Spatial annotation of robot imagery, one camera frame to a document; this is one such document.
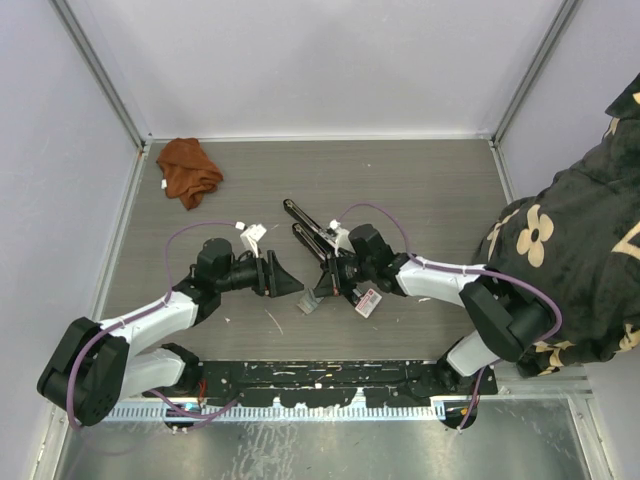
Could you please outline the red white staple box sleeve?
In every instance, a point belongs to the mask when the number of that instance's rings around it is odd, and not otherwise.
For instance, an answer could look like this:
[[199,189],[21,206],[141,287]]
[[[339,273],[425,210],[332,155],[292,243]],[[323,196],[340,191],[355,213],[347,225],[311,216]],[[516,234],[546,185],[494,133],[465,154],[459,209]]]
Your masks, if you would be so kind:
[[355,311],[363,318],[369,318],[381,302],[382,296],[374,289],[368,289],[355,305]]

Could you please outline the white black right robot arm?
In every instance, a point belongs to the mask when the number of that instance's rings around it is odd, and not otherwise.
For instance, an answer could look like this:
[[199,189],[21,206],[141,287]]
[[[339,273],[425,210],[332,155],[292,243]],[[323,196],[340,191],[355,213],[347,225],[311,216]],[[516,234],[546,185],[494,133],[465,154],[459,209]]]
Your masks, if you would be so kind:
[[382,293],[427,297],[460,306],[471,334],[454,343],[423,377],[426,388],[459,394],[500,360],[516,362],[553,326],[546,299],[523,282],[482,265],[431,262],[396,253],[370,224],[347,231],[313,229],[310,248],[320,259],[317,297],[343,296],[369,314]]

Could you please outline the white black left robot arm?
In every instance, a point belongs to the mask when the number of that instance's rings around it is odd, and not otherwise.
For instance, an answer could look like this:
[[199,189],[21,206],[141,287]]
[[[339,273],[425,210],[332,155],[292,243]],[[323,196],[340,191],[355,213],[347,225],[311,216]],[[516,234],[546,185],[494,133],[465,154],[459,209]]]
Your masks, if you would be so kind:
[[200,360],[166,337],[206,320],[226,292],[250,289],[277,298],[303,288],[274,251],[236,256],[229,241],[210,239],[188,275],[156,302],[114,319],[74,320],[40,375],[37,392],[83,426],[101,422],[118,401],[153,389],[191,395],[202,382]]

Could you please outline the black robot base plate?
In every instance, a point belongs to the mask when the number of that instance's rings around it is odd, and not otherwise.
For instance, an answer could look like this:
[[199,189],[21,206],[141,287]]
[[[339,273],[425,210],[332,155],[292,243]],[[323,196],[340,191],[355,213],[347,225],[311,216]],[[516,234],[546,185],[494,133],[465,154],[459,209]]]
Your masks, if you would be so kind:
[[438,361],[206,361],[191,390],[160,387],[170,398],[202,393],[209,406],[236,400],[245,407],[286,408],[351,404],[361,392],[368,408],[428,406],[436,396],[473,393],[474,377],[461,377]]

